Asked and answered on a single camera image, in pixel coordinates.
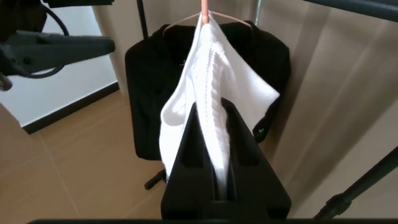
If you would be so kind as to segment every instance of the curtain fold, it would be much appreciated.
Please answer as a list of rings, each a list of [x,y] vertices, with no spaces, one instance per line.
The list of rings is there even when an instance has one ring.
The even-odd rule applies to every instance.
[[[210,1],[211,10],[252,21],[256,5],[255,0]],[[144,7],[151,35],[163,24],[197,13],[200,1],[145,0]],[[136,2],[115,1],[95,11],[103,32],[116,41],[113,60],[126,92],[124,54],[142,39]],[[195,23],[193,19],[185,24]],[[263,0],[259,27],[289,47],[292,62],[286,96],[262,147],[292,198],[291,215],[311,217],[318,212],[312,205],[320,208],[325,203],[315,193],[331,197],[332,191],[324,188],[331,178],[354,182],[356,175],[340,180],[334,175],[337,168],[350,153],[361,159],[361,151],[354,149],[370,138],[368,132],[384,114],[398,114],[393,106],[398,100],[398,24],[301,0]],[[383,150],[392,149],[396,141],[386,144],[382,135],[373,138]],[[377,162],[363,161],[369,168]],[[350,170],[355,164],[344,166]]]

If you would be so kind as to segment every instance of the knit fabric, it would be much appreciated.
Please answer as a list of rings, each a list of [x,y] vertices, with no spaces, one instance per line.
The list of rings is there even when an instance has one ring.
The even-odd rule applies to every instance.
[[[229,136],[221,97],[235,104],[252,130],[278,96],[232,48],[211,13],[209,23],[203,26],[200,16],[181,79],[160,113],[159,147],[167,175],[172,172],[189,112],[196,102],[202,134],[223,198]]]

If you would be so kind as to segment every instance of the black pole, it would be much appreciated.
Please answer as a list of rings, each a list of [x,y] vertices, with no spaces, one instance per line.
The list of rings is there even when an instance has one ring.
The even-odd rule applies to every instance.
[[[322,6],[398,22],[397,0],[304,0]]]
[[[372,169],[367,171],[359,180],[351,185],[342,194],[333,196],[326,205],[315,215],[314,219],[328,220],[340,215],[349,208],[351,202],[368,188],[389,174],[398,166],[398,147],[386,155]]]
[[[148,38],[147,20],[145,18],[144,3],[142,0],[137,0],[137,7],[139,13],[139,20],[141,22],[142,36],[144,39]]]

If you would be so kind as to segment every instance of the black baseboard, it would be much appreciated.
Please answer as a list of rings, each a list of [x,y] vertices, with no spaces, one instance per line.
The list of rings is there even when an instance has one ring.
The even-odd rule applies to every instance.
[[[98,91],[96,91],[95,93],[92,93],[74,103],[69,104],[68,106],[57,110],[54,113],[51,113],[43,118],[38,119],[37,121],[34,121],[33,123],[30,123],[26,126],[23,126],[23,130],[25,130],[28,134],[33,134],[36,131],[43,129],[45,127],[47,127],[48,125],[55,123],[59,120],[61,120],[62,118],[73,114],[74,112],[85,108],[86,106],[104,98],[105,96],[108,96],[112,93],[114,93],[115,91],[119,90],[119,85],[118,83],[113,83],[108,85],[107,87],[104,87]]]

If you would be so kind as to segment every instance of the white wall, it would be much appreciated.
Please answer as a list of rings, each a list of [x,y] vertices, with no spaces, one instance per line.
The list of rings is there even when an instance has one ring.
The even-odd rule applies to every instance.
[[[91,7],[53,9],[70,35],[102,35]],[[62,33],[48,16],[43,32]],[[11,90],[0,92],[0,103],[21,126],[32,123],[80,98],[116,82],[109,56],[67,65],[56,75],[33,80],[11,77]]]

